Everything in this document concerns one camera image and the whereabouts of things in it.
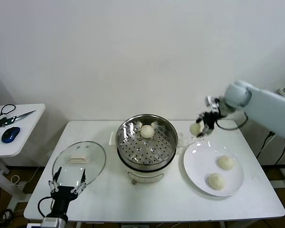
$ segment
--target blue mouse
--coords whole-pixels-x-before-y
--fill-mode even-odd
[[[14,139],[19,134],[19,132],[20,132],[19,127],[11,127],[9,129],[7,129],[2,135],[2,138],[1,138],[2,142],[10,143],[10,142],[14,141]]]

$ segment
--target floor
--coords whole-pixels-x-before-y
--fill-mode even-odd
[[[35,172],[35,168],[25,168],[25,169],[11,169],[11,172],[7,175],[7,178],[10,178],[12,175],[19,175],[21,177],[21,181],[27,181],[31,179],[32,175]],[[264,171],[267,177],[270,180],[282,180],[283,176],[277,168],[264,168]],[[25,188],[25,193],[32,193],[40,176],[42,174],[42,170],[38,170],[36,172],[35,177],[29,182]],[[285,189],[276,190],[281,202],[285,207]],[[6,193],[4,190],[0,190],[0,212],[7,208],[11,196]],[[9,228],[17,228],[21,225],[26,225],[29,221],[23,217],[23,210],[26,206],[26,203],[18,204],[15,212],[15,217],[13,221],[9,224]],[[159,228],[171,228],[173,225],[177,223],[165,223],[161,224]],[[106,223],[106,224],[82,224],[82,228],[121,228],[120,223]],[[156,228],[159,223],[151,223],[149,224],[150,228]],[[75,223],[69,223],[68,227],[75,227]],[[176,226],[176,228],[219,228],[218,222],[195,222],[195,223],[181,223]],[[250,228],[285,228],[285,216],[282,218],[274,218],[274,219],[264,219],[259,220],[250,226]]]

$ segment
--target small white table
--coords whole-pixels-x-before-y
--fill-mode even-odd
[[[22,120],[5,127],[0,127],[0,158],[13,157],[20,153],[38,120],[42,116],[45,108],[46,107],[44,104],[20,104],[16,105],[16,109],[7,115],[7,118],[11,118],[16,115],[21,115],[36,110]],[[20,127],[19,134],[13,142],[3,143],[1,141],[3,133],[13,126]],[[11,182],[3,176],[5,173],[9,173],[9,170],[0,160],[0,187],[13,196],[9,204],[9,208],[13,209],[17,205],[17,202],[27,202],[30,195],[27,196],[22,192],[22,188],[24,187],[23,183],[21,183],[22,188],[12,185]]]
[[[241,162],[244,170],[244,183],[238,192],[231,197],[215,197],[199,190],[187,177],[182,167],[184,148],[177,149],[170,169],[159,182],[132,185],[117,155],[116,146],[109,145],[111,133],[115,132],[121,123],[69,122],[28,202],[24,216],[28,219],[42,219],[37,210],[37,203],[41,198],[50,195],[48,180],[52,179],[52,165],[66,147],[80,141],[95,141],[101,144],[107,160],[98,179],[70,203],[67,212],[70,221],[227,221],[273,218],[285,214],[282,203],[239,130],[229,132],[216,128],[208,136],[210,140],[222,142],[228,147]],[[180,140],[189,143],[189,127],[193,121],[171,123]],[[225,121],[224,126],[236,125],[233,121]],[[41,210],[44,214],[50,212],[50,203],[51,200],[42,202]]]

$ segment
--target white plate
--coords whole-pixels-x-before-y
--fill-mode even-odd
[[[218,166],[218,158],[227,155],[234,159],[235,166],[226,171]],[[213,141],[200,141],[188,147],[184,154],[184,166],[187,175],[203,191],[215,196],[231,196],[243,184],[244,172],[238,160],[226,147]],[[221,174],[226,180],[222,190],[214,190],[208,184],[208,176],[212,173]]]

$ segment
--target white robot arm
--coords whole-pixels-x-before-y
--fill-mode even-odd
[[[199,136],[211,133],[218,119],[241,110],[251,120],[285,138],[285,98],[278,94],[236,81],[227,88],[224,97],[208,96],[207,105],[212,112],[199,115],[197,122],[203,120],[205,125]]]

